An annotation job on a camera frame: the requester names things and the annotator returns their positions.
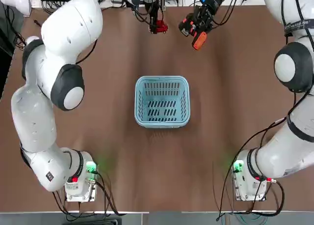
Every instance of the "brown table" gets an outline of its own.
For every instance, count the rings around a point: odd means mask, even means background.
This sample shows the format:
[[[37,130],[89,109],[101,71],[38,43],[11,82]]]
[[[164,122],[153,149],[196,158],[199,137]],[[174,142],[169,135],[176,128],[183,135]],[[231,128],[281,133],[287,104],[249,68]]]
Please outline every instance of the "brown table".
[[[293,103],[292,93],[273,72],[273,58],[285,43],[283,28],[264,6],[237,7],[199,52],[191,47],[192,38],[178,30],[190,11],[168,8],[165,35],[151,35],[129,10],[104,11],[102,35],[81,64],[83,102],[71,112],[54,109],[58,145],[91,153],[102,172],[110,175],[120,211],[217,211],[213,186],[219,202],[222,177],[234,153],[253,133],[284,116]],[[40,35],[33,19],[42,23],[46,18],[43,11],[34,10],[25,19],[22,35]],[[41,187],[19,153],[10,99],[24,83],[21,57],[16,50],[0,103],[0,211],[57,211],[52,194]],[[186,77],[191,119],[185,127],[152,130],[137,125],[134,86],[143,75]],[[249,147],[257,146],[259,139]],[[306,169],[280,179],[286,192],[284,210],[314,210],[312,175],[313,169]],[[248,206],[235,203],[236,210]],[[273,195],[256,208],[275,210]],[[103,210],[103,195],[82,209]],[[230,210],[228,197],[223,210]]]

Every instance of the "green indicator light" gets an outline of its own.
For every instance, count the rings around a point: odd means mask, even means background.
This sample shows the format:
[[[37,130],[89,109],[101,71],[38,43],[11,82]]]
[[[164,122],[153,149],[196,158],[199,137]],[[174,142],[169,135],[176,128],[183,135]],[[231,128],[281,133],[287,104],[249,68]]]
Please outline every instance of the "green indicator light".
[[[96,172],[97,165],[93,161],[86,162],[86,171],[87,172]]]
[[[243,160],[237,160],[234,162],[234,171],[242,172],[243,171],[244,162]]]

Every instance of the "label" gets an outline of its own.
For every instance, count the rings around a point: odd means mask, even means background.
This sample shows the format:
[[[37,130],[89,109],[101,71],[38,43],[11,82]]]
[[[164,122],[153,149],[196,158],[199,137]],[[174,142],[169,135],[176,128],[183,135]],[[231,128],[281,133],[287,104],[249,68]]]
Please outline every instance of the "label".
[[[46,178],[51,182],[54,178],[53,174],[49,171],[47,174],[46,174]]]
[[[79,186],[77,183],[71,183],[71,184],[67,183],[66,188],[68,190],[77,190],[79,188]]]
[[[295,172],[298,172],[301,168],[300,166],[301,166],[301,163],[299,163],[298,165],[294,166],[291,169],[286,169],[283,176],[285,177],[285,176],[288,176],[288,175],[293,174]]]

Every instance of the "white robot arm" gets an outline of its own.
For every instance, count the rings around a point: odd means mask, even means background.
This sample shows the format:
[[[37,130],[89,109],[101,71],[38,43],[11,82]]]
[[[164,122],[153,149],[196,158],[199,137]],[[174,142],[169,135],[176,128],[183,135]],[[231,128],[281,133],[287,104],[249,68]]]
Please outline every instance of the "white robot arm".
[[[82,101],[84,81],[76,60],[97,40],[102,28],[98,0],[71,0],[56,10],[42,24],[42,39],[26,40],[22,59],[26,83],[11,99],[24,161],[47,191],[65,186],[68,201],[95,199],[90,171],[96,170],[96,164],[87,152],[57,146],[52,108],[69,111]]]
[[[275,75],[289,90],[306,94],[266,145],[243,150],[238,155],[233,166],[237,200],[260,200],[266,190],[266,177],[285,177],[314,164],[314,1],[265,0],[265,3],[285,26],[285,33],[295,39],[276,54]]]

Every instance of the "light blue basket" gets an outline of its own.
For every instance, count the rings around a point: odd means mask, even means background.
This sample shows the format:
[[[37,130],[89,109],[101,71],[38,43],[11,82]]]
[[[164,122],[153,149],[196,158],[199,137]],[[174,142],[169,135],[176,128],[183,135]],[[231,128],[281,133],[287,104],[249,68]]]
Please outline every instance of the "light blue basket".
[[[179,128],[190,119],[190,93],[182,76],[143,76],[135,86],[136,122],[145,128]]]

